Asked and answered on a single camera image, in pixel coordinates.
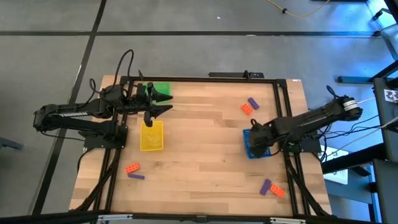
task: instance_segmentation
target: purple block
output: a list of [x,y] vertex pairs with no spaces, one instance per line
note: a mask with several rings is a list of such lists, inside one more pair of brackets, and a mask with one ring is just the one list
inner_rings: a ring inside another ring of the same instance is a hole
[[128,175],[130,178],[137,178],[137,179],[142,179],[144,180],[145,177],[143,175],[137,175],[137,174],[129,174]]
[[261,187],[260,194],[265,195],[269,189],[269,186],[271,186],[271,181],[269,179],[266,179]]
[[252,97],[250,97],[248,99],[248,102],[251,104],[251,106],[256,110],[258,108],[260,108],[260,106],[254,101],[254,99]]

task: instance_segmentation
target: yellow container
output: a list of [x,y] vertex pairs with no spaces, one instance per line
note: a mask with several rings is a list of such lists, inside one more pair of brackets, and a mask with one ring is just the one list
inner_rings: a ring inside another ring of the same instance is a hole
[[163,150],[163,121],[153,121],[151,128],[142,122],[140,150],[144,152]]

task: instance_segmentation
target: orange lego brick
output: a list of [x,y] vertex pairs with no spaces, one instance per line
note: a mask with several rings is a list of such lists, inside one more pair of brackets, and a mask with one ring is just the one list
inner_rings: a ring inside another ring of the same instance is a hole
[[136,171],[136,170],[139,170],[139,164],[138,164],[138,162],[126,166],[125,170],[126,170],[126,173],[127,173],[127,174],[129,174],[129,173],[131,173],[131,172],[134,172],[134,171]]
[[281,188],[279,188],[278,186],[276,186],[275,184],[271,184],[271,188],[269,190],[280,197],[285,196],[285,191],[282,190]]
[[247,104],[243,104],[241,108],[247,115],[253,113],[253,110]]

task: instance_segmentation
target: green object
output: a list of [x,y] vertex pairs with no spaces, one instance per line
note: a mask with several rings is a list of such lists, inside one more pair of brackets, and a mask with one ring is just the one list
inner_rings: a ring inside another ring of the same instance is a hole
[[[163,93],[166,95],[170,95],[170,83],[154,83],[154,87],[156,89],[156,91],[158,91],[159,93]],[[162,101],[162,102],[158,102],[157,104],[162,104],[162,103],[168,103],[170,100],[166,100],[166,101]]]

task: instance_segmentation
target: wooden table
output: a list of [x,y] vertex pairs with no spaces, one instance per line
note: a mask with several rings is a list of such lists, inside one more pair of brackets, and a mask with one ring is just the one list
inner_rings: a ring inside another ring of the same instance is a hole
[[[113,76],[103,78],[101,88],[111,85]],[[300,80],[287,80],[293,115],[306,112]],[[129,134],[114,189],[112,212],[292,216],[282,153],[263,159],[248,159],[242,130],[250,119],[265,123],[277,117],[271,84],[170,82],[174,107],[158,117],[164,121],[164,150],[141,152],[142,114],[129,116]],[[241,105],[254,97],[260,105],[251,116]],[[277,146],[271,147],[275,152]],[[100,175],[103,149],[95,149],[82,160],[70,208],[79,206],[93,190]],[[331,212],[319,161],[301,154],[305,183],[318,203]],[[138,162],[130,179],[124,167]],[[269,192],[259,194],[264,179],[285,190],[284,198]],[[303,213],[300,191],[298,209]],[[101,206],[104,207],[107,186]]]

